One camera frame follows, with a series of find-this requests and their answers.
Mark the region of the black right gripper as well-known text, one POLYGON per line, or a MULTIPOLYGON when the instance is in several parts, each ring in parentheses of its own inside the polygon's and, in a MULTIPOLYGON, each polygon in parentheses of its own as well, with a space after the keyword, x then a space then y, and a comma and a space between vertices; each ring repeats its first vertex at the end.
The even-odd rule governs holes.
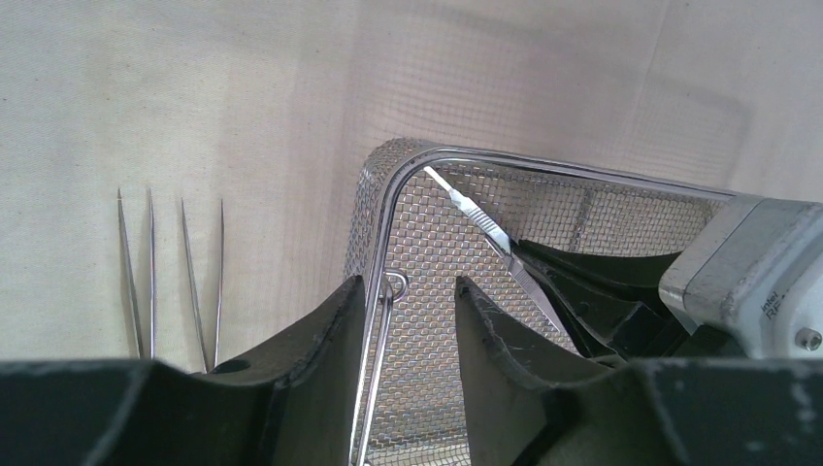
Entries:
POLYGON ((682 253, 512 251, 585 356, 719 356, 723 331, 751 358, 822 357, 819 203, 735 196, 682 253))

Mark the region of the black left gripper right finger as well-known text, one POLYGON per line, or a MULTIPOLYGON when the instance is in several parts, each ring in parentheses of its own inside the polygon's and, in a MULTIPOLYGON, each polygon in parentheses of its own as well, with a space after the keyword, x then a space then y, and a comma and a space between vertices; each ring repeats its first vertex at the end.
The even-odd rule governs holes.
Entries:
POLYGON ((814 360, 575 355, 455 282, 455 325, 475 465, 818 465, 814 360))

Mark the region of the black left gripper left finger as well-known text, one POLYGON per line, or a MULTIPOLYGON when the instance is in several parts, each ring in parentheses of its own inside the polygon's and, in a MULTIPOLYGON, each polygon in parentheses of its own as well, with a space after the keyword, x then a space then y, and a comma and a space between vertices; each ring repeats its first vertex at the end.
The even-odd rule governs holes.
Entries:
POLYGON ((353 276, 207 374, 147 359, 5 362, 1 461, 346 465, 364 321, 364 284, 353 276))

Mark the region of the metal tweezers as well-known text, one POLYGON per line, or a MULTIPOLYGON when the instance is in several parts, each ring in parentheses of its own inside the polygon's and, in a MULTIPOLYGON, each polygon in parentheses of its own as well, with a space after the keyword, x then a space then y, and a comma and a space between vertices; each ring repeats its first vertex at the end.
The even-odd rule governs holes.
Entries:
POLYGON ((151 188, 147 189, 147 217, 148 217, 148 330, 143 328, 143 316, 140 308, 140 298, 135 275, 135 267, 131 257, 128 227, 125 218, 125 208, 122 188, 116 190, 116 207, 119 234, 119 253, 124 289, 126 292, 127 309, 131 318, 131 329, 137 357, 140 359, 155 359, 157 353, 157 268, 156 268, 156 215, 151 188))

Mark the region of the metal surgical instrument tray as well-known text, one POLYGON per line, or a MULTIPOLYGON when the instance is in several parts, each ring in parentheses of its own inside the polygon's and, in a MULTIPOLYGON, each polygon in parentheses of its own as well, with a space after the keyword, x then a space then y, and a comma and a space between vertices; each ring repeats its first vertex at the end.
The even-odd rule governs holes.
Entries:
POLYGON ((727 191, 495 150, 394 139, 366 159, 344 272, 368 287, 355 465, 467 465, 454 280, 565 350, 482 231, 427 174, 433 168, 515 240, 559 250, 648 256, 685 249, 727 191))

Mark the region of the beige cloth wrap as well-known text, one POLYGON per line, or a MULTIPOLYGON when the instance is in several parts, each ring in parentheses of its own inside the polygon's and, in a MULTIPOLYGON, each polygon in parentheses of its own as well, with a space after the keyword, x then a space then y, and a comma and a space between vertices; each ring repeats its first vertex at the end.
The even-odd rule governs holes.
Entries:
POLYGON ((341 282, 359 171, 444 144, 822 197, 818 1, 5 1, 1 355, 134 351, 147 189, 157 353, 199 364, 185 251, 221 355, 341 282))

